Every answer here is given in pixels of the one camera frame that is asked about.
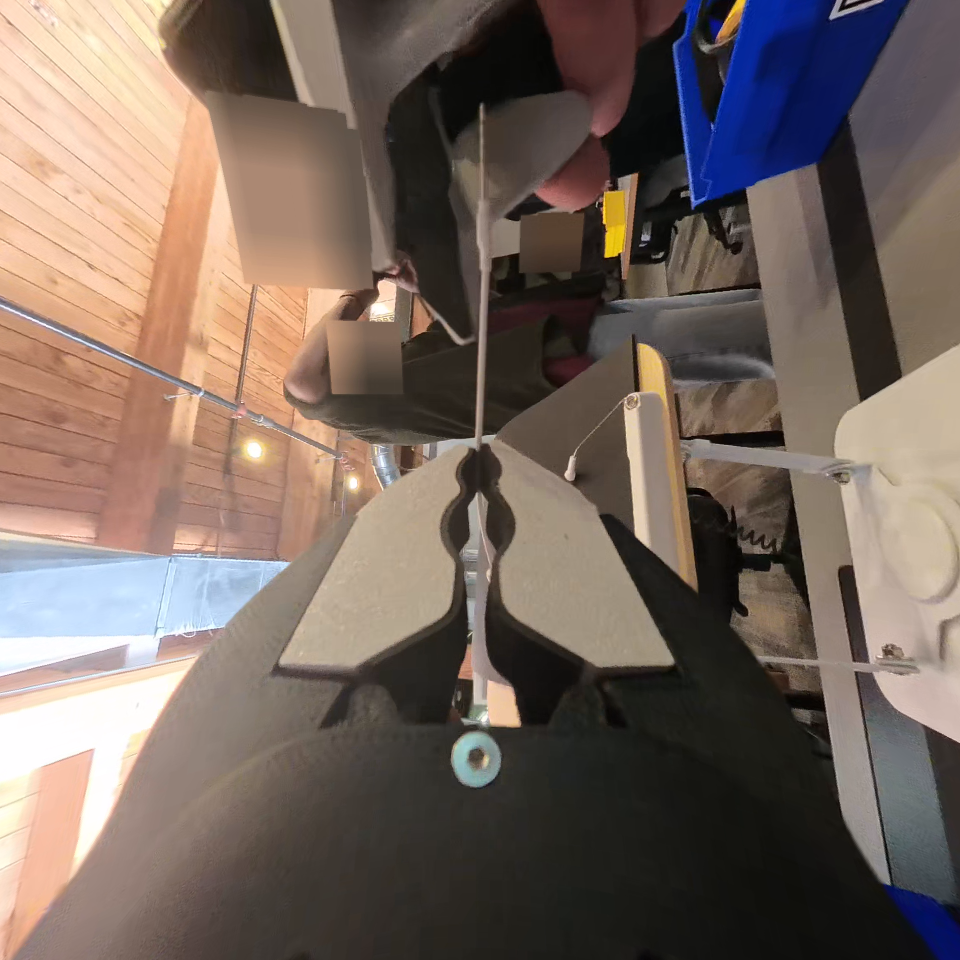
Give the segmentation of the person's right hand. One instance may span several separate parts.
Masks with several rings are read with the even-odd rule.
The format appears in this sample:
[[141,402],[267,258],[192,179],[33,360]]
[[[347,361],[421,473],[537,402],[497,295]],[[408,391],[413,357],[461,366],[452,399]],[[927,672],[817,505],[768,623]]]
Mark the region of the person's right hand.
[[538,1],[558,73],[591,109],[590,134],[536,195],[553,209],[582,210],[610,179],[601,138],[627,112],[638,50],[677,21],[683,1]]

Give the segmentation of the blue plastic bin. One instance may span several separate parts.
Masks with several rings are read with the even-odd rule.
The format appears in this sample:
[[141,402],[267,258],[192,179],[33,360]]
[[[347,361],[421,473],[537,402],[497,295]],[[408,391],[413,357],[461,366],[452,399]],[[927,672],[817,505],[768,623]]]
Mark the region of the blue plastic bin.
[[818,162],[906,1],[690,1],[673,47],[691,205]]
[[959,959],[959,924],[947,906],[925,894],[892,885],[885,889],[935,958]]

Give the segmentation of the silver ventilation duct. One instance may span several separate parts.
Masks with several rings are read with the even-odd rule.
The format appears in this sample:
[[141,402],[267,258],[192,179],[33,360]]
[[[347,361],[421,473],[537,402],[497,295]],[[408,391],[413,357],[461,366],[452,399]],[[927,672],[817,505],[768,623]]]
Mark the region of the silver ventilation duct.
[[283,560],[174,556],[70,562],[1,577],[1,637],[166,637],[225,627]]

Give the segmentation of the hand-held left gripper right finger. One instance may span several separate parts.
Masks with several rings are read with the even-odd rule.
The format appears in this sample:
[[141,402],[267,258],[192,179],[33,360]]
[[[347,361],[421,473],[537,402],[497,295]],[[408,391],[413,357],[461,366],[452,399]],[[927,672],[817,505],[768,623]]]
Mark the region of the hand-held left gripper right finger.
[[484,448],[491,574],[486,653],[501,676],[543,653],[600,676],[669,671],[675,658],[598,511],[503,442]]

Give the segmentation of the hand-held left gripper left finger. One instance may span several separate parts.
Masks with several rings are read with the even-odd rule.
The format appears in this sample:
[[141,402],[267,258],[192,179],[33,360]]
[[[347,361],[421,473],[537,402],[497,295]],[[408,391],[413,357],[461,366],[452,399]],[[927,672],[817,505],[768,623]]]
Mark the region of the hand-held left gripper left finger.
[[360,510],[280,654],[295,674],[360,676],[414,650],[439,676],[467,653],[462,550],[475,451],[455,446]]

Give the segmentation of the yellow bin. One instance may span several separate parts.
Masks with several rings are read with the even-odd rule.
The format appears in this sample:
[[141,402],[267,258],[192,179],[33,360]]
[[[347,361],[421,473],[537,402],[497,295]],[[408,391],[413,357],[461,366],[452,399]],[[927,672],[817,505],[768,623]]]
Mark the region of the yellow bin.
[[601,210],[604,227],[604,258],[620,258],[627,240],[627,193],[619,189],[604,192]]

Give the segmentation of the white rounded pad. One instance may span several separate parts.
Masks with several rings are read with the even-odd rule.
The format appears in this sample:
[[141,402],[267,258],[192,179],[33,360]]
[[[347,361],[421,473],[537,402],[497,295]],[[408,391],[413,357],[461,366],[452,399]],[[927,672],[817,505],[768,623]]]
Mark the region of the white rounded pad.
[[834,454],[701,438],[690,459],[829,478],[841,493],[872,673],[891,705],[959,740],[959,347],[843,415]]

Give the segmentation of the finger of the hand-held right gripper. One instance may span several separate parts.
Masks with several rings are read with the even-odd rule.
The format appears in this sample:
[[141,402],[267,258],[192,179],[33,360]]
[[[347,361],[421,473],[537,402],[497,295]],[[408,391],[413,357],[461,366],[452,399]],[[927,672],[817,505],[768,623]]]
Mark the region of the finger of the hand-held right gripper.
[[431,92],[430,118],[438,127],[440,239],[430,249],[438,263],[420,269],[420,294],[454,343],[476,340],[482,269],[482,230],[534,194],[573,158],[591,133],[592,108],[581,93],[563,90],[482,107],[454,138],[447,136],[439,100]]
[[335,111],[358,135],[370,227],[371,267],[386,273],[397,261],[395,178],[386,143],[389,112],[366,58],[358,28],[350,29],[337,2],[273,1],[273,19],[299,102]]

